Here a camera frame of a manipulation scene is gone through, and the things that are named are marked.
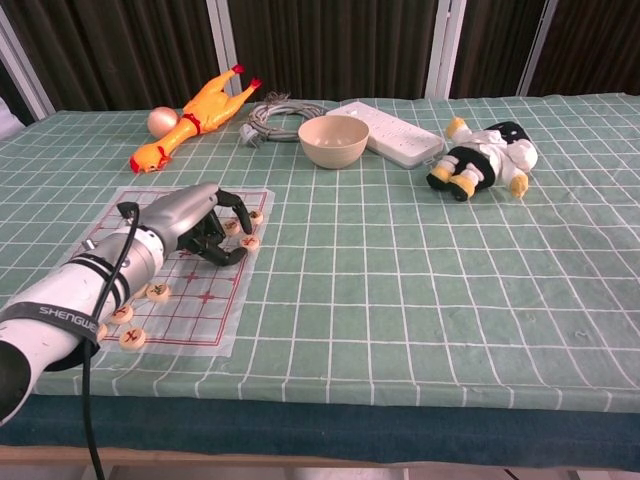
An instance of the floor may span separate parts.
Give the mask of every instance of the floor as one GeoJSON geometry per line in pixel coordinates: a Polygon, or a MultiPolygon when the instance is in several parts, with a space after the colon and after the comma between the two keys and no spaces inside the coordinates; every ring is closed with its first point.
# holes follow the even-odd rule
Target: floor
{"type": "MultiPolygon", "coordinates": [[[[640,480],[627,472],[575,472],[429,464],[410,468],[116,467],[109,480],[640,480]]],[[[92,480],[83,467],[0,467],[2,480],[92,480]]]]}

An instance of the white power strip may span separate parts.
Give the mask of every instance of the white power strip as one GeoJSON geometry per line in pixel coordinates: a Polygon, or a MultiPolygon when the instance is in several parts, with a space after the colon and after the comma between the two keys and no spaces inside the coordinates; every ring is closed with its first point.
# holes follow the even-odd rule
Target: white power strip
{"type": "Polygon", "coordinates": [[[442,137],[362,102],[349,103],[327,115],[351,115],[365,122],[369,126],[367,148],[403,168],[416,168],[444,148],[442,137]]]}

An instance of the dark curtain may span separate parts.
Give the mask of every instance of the dark curtain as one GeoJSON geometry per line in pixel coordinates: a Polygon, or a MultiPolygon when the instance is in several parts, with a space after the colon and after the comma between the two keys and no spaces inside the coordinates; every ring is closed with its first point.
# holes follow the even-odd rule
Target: dark curtain
{"type": "Polygon", "coordinates": [[[238,61],[294,98],[424,95],[437,0],[229,0],[238,61]]]}
{"type": "Polygon", "coordinates": [[[11,113],[18,117],[24,125],[29,125],[34,122],[29,107],[27,107],[27,104],[22,99],[22,95],[20,95],[20,92],[13,83],[11,75],[2,62],[0,62],[0,97],[7,104],[11,113]]]}
{"type": "Polygon", "coordinates": [[[206,0],[3,0],[57,110],[182,107],[218,74],[206,0]]]}
{"type": "Polygon", "coordinates": [[[451,98],[515,95],[544,0],[468,0],[451,98]]]}
{"type": "Polygon", "coordinates": [[[640,2],[560,0],[529,95],[640,94],[640,2]]]}

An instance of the pink ball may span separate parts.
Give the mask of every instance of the pink ball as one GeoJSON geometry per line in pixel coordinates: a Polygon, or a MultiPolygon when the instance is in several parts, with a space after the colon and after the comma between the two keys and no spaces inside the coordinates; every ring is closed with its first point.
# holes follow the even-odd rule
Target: pink ball
{"type": "Polygon", "coordinates": [[[169,107],[157,107],[151,110],[147,119],[147,127],[156,138],[162,138],[178,124],[180,116],[169,107]]]}

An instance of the gray cable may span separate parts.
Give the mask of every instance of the gray cable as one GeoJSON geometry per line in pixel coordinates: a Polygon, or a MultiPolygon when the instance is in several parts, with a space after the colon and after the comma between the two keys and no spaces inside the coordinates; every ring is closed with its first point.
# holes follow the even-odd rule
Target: gray cable
{"type": "Polygon", "coordinates": [[[250,113],[247,123],[240,128],[242,143],[257,147],[261,142],[297,142],[298,132],[270,127],[267,120],[272,115],[301,115],[305,121],[320,117],[327,112],[322,105],[289,100],[286,95],[270,94],[264,102],[258,104],[250,113]]]}

